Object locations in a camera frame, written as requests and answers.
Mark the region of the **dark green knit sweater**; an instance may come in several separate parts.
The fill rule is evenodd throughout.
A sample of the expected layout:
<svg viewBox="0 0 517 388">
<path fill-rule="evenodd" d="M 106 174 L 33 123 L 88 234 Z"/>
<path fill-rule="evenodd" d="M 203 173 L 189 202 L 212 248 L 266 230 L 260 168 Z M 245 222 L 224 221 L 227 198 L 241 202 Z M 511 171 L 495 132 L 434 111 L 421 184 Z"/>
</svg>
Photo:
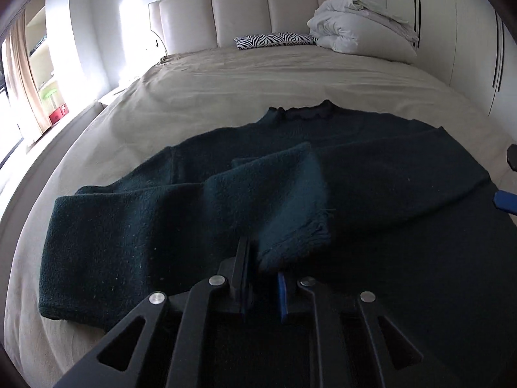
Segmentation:
<svg viewBox="0 0 517 388">
<path fill-rule="evenodd" d="M 167 147 L 54 204 L 39 311 L 105 332 L 59 386 L 513 387 L 497 191 L 446 130 L 331 102 Z M 258 267 L 232 314 L 241 237 Z"/>
</svg>

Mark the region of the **white folded duvet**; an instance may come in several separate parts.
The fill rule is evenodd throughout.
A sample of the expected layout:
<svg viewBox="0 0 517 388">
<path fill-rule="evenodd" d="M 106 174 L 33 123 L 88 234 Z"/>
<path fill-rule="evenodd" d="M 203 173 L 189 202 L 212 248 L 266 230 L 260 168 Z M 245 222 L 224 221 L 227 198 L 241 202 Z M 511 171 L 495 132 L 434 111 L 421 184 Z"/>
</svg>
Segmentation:
<svg viewBox="0 0 517 388">
<path fill-rule="evenodd" d="M 308 21 L 318 47 L 413 64 L 419 38 L 403 18 L 370 0 L 326 0 Z"/>
</svg>

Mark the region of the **zebra print pillow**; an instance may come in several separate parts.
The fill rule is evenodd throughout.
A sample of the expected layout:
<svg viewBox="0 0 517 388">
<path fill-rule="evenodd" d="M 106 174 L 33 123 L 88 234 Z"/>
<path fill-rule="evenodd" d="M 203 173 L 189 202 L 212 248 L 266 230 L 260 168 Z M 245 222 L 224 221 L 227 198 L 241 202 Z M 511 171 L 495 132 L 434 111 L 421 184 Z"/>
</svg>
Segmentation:
<svg viewBox="0 0 517 388">
<path fill-rule="evenodd" d="M 265 47 L 312 46 L 315 39 L 309 34 L 275 32 L 236 37 L 234 43 L 239 50 L 250 50 Z"/>
</svg>

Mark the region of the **red box on windowsill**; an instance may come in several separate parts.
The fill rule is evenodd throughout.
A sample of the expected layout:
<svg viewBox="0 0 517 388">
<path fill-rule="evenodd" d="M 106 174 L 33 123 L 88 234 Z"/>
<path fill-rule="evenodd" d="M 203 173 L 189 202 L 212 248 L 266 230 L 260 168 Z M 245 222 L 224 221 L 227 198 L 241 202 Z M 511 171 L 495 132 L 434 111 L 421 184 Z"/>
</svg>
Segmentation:
<svg viewBox="0 0 517 388">
<path fill-rule="evenodd" d="M 59 107 L 55 108 L 53 112 L 49 115 L 49 120 L 52 125 L 57 124 L 59 120 L 63 119 L 64 116 L 66 116 L 69 113 L 68 106 L 63 103 Z"/>
</svg>

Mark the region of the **beige padded headboard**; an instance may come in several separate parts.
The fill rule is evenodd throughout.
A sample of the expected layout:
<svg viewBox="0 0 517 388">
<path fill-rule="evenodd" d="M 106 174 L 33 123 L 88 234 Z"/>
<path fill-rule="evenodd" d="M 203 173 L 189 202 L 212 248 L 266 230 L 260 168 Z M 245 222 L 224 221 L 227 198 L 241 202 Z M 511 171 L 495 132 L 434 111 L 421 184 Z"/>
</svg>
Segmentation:
<svg viewBox="0 0 517 388">
<path fill-rule="evenodd" d="M 308 21 L 326 0 L 156 0 L 152 32 L 166 52 L 232 47 L 234 38 L 275 32 L 307 34 Z"/>
</svg>

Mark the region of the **beige curtain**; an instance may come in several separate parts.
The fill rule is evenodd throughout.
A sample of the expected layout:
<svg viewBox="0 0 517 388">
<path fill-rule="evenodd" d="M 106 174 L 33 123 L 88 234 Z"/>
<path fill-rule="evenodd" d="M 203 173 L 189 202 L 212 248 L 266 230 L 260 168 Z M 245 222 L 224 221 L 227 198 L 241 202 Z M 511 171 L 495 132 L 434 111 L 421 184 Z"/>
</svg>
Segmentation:
<svg viewBox="0 0 517 388">
<path fill-rule="evenodd" d="M 26 11 L 21 12 L 8 31 L 2 43 L 2 57 L 11 107 L 24 140 L 34 143 L 52 124 L 32 76 L 26 47 Z"/>
</svg>

